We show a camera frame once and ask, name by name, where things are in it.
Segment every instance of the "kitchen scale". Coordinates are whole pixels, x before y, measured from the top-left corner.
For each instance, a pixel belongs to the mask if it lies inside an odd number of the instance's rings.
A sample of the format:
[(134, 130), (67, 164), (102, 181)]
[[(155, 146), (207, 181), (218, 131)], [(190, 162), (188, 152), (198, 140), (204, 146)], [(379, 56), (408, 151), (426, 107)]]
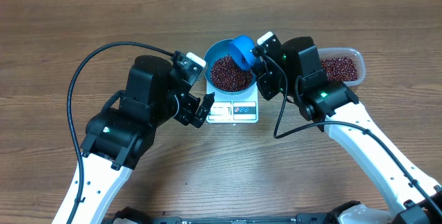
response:
[(207, 116), (207, 122), (217, 123), (256, 123), (258, 121), (258, 86), (256, 78), (253, 79), (249, 88), (238, 92), (226, 92), (216, 88), (210, 78), (212, 66), (215, 62), (231, 54), (228, 44), (232, 39), (219, 41), (208, 51), (204, 60), (207, 62), (206, 93), (215, 93), (215, 102)]

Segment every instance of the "wooden surface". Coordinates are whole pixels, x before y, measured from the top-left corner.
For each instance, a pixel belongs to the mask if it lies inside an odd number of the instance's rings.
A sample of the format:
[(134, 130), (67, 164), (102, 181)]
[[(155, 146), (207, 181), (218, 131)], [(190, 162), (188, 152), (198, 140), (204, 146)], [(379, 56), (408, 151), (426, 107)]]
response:
[[(356, 93), (398, 148), (442, 180), (442, 0), (0, 0), (0, 223), (49, 223), (58, 210), (76, 165), (66, 92), (87, 54), (140, 41), (204, 57), (221, 39), (268, 30), (358, 49), (367, 77)], [(87, 64), (73, 98), (79, 140), (143, 54), (151, 53), (112, 48)], [(373, 183), (318, 129), (272, 138), (280, 103), (260, 100), (252, 125), (168, 121), (108, 215), (126, 206), (151, 216), (290, 215), (349, 200), (385, 209)], [(305, 123), (289, 106), (280, 130)]]

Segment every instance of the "black cable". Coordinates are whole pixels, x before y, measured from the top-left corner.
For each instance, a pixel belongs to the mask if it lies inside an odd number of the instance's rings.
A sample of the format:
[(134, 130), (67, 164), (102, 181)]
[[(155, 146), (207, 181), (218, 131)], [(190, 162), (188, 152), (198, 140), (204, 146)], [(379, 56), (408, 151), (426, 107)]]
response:
[[(361, 130), (364, 134), (369, 135), (370, 137), (372, 137), (375, 141), (377, 141), (377, 143), (385, 150), (385, 152), (387, 152), (387, 154), (390, 156), (390, 158), (394, 161), (394, 163), (396, 163), (396, 165), (399, 167), (399, 169), (406, 175), (406, 177), (408, 178), (408, 180), (410, 180), (410, 182), (413, 184), (413, 186), (416, 187), (416, 189), (419, 191), (419, 193), (422, 194), (422, 196), (424, 197), (424, 199), (430, 204), (430, 206), (434, 209), (434, 211), (439, 215), (439, 217), (442, 220), (442, 211), (441, 209), (439, 209), (439, 207), (436, 205), (436, 203), (428, 196), (428, 194), (422, 189), (422, 187), (419, 185), (419, 182), (417, 180), (415, 180), (410, 173), (408, 173), (408, 171), (404, 168), (404, 166), (402, 165), (402, 163), (398, 160), (398, 158), (393, 154), (392, 151), (390, 151), (390, 149), (387, 147), (387, 145), (385, 145), (382, 140), (380, 138), (378, 138), (376, 135), (374, 135), (369, 129), (365, 129), (363, 127), (360, 127), (356, 124), (352, 124), (352, 123), (347, 123), (347, 122), (341, 122), (341, 121), (323, 121), (323, 122), (317, 122), (317, 123), (311, 123), (311, 124), (306, 124), (303, 125), (301, 127), (297, 127), (295, 129), (292, 129), (291, 131), (285, 132), (283, 134), (280, 135), (276, 135), (278, 132), (278, 128), (279, 128), (279, 124), (281, 122), (281, 118), (282, 115), (284, 113), (284, 109), (285, 109), (285, 102), (287, 101), (287, 76), (285, 75), (285, 72), (281, 69), (281, 67), (279, 67), (279, 65), (277, 65), (277, 63), (275, 61), (272, 60), (272, 58), (270, 58), (268, 55), (266, 54), (262, 54), (262, 56), (266, 57), (270, 62), (272, 62), (282, 73), (282, 75), (284, 76), (284, 80), (285, 80), (285, 92), (284, 92), (284, 100), (282, 101), (282, 107), (281, 107), (281, 111), (279, 112), (279, 116), (278, 116), (278, 120), (276, 121), (276, 126), (275, 126), (275, 130), (273, 131), (273, 137), (275, 139), (280, 139), (283, 137), (286, 137), (290, 134), (302, 131), (304, 129), (310, 128), (310, 127), (317, 127), (317, 126), (322, 126), (325, 124), (339, 124), (339, 125), (343, 125), (346, 127), (352, 127), (358, 130)], [(300, 97), (299, 97), (299, 92), (298, 92), (298, 83), (299, 83), (299, 79), (301, 78), (301, 76), (299, 75), (296, 78), (295, 81), (295, 95), (296, 95), (296, 100), (300, 101)]]
[(83, 160), (81, 159), (81, 151), (80, 151), (80, 147), (78, 145), (77, 134), (75, 133), (74, 123), (73, 123), (73, 119), (72, 119), (72, 107), (71, 107), (71, 105), (72, 105), (72, 94), (73, 94), (73, 91), (74, 91), (74, 85), (75, 85), (75, 82), (77, 81), (78, 75), (80, 74), (81, 70), (86, 65), (86, 63), (88, 63), (89, 60), (92, 59), (92, 57), (94, 57), (96, 54), (102, 52), (103, 50), (106, 50), (106, 49), (114, 47), (114, 46), (137, 46), (137, 47), (142, 47), (142, 48), (147, 48), (147, 49), (150, 49), (150, 50), (154, 50), (154, 51), (157, 51), (159, 53), (162, 53), (162, 54), (165, 54), (165, 55), (168, 55), (168, 56), (171, 56), (171, 57), (173, 56), (173, 53), (167, 52), (165, 50), (162, 50), (161, 48), (156, 48), (154, 46), (150, 46), (150, 45), (147, 45), (147, 44), (141, 44), (141, 43), (137, 43), (137, 42), (133, 42), (133, 41), (118, 41), (118, 42), (106, 44), (105, 46), (102, 46), (101, 48), (98, 48), (97, 50), (92, 52), (90, 55), (88, 55), (86, 58), (84, 58), (84, 60), (78, 66), (78, 68), (75, 71), (75, 73), (74, 73), (74, 75), (73, 75), (73, 77), (72, 77), (72, 79), (70, 81), (70, 84), (69, 84), (68, 101), (67, 101), (67, 105), (66, 105), (66, 110), (67, 110), (67, 115), (68, 115), (69, 130), (70, 130), (70, 135), (72, 136), (72, 142), (74, 143), (74, 149), (75, 149), (75, 153), (77, 155), (78, 170), (79, 170), (79, 184), (78, 184), (77, 197), (75, 199), (72, 211), (70, 212), (70, 216), (69, 216), (69, 219), (67, 221), (67, 224), (71, 224), (72, 223), (72, 221), (74, 219), (74, 216), (75, 216), (75, 212), (77, 212), (78, 205), (81, 202), (81, 194), (83, 193), (83, 184), (84, 184)]
[(416, 187), (416, 189), (419, 191), (419, 193), (422, 194), (424, 199), (430, 204), (430, 206), (434, 209), (434, 211), (439, 215), (439, 217), (442, 220), (442, 211), (441, 211), (441, 209), (439, 209), (439, 207), (436, 205), (436, 203), (422, 189), (422, 187), (419, 185), (419, 182), (417, 180), (415, 180), (410, 175), (410, 173), (408, 173), (407, 169), (404, 168), (402, 163), (394, 155), (394, 153), (387, 147), (387, 145), (384, 144), (384, 142), (382, 142), (382, 140), (380, 138), (378, 138), (376, 135), (374, 135), (369, 129), (365, 129), (365, 128), (361, 127), (361, 126), (358, 126), (357, 124), (352, 124), (352, 123), (347, 123), (347, 122), (341, 122), (341, 121), (322, 121), (322, 122), (310, 123), (310, 124), (303, 125), (301, 127), (297, 127), (295, 129), (292, 129), (291, 131), (288, 131), (286, 133), (280, 134), (279, 136), (276, 136), (275, 138), (276, 139), (283, 138), (283, 137), (286, 137), (286, 136), (288, 136), (290, 134), (297, 133), (299, 131), (308, 129), (310, 127), (324, 126), (324, 125), (327, 125), (327, 124), (338, 124), (338, 125), (342, 125), (342, 126), (346, 126), (346, 127), (355, 128), (355, 129), (358, 129), (358, 130), (362, 131), (363, 134), (366, 134), (366, 135), (370, 136), (371, 138), (373, 138), (384, 149), (384, 151), (387, 152), (387, 154), (390, 156), (390, 158), (393, 160), (393, 162), (399, 167), (399, 169), (404, 173), (404, 175), (408, 178), (408, 180), (410, 180), (410, 182), (413, 184), (413, 186)]

